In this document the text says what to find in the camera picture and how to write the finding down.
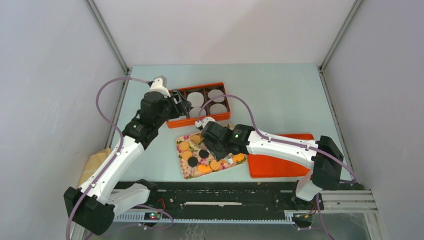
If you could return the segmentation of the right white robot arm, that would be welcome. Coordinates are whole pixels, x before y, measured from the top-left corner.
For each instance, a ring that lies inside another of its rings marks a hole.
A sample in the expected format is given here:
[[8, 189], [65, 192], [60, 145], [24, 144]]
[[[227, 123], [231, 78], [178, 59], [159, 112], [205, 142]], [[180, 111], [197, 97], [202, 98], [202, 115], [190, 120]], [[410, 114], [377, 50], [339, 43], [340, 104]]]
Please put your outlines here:
[[322, 136], [319, 141], [300, 140], [255, 130], [237, 124], [234, 128], [214, 121], [199, 123], [203, 144], [216, 160], [235, 159], [237, 154], [263, 155], [286, 160], [307, 168], [308, 173], [295, 185], [291, 204], [304, 209], [321, 191], [340, 187], [343, 155], [334, 141]]

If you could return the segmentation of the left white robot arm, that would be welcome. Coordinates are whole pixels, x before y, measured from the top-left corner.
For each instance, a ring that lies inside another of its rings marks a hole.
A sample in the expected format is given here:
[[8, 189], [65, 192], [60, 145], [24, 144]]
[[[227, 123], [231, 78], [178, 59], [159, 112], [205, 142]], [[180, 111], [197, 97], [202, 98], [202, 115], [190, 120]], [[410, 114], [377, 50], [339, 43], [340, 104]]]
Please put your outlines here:
[[114, 217], [142, 204], [153, 208], [158, 194], [142, 183], [113, 193], [123, 173], [158, 136], [168, 120], [188, 113], [191, 103], [178, 89], [167, 95], [149, 91], [140, 101], [140, 109], [119, 133], [120, 140], [101, 166], [80, 187], [69, 187], [63, 195], [69, 219], [95, 235], [104, 234]]

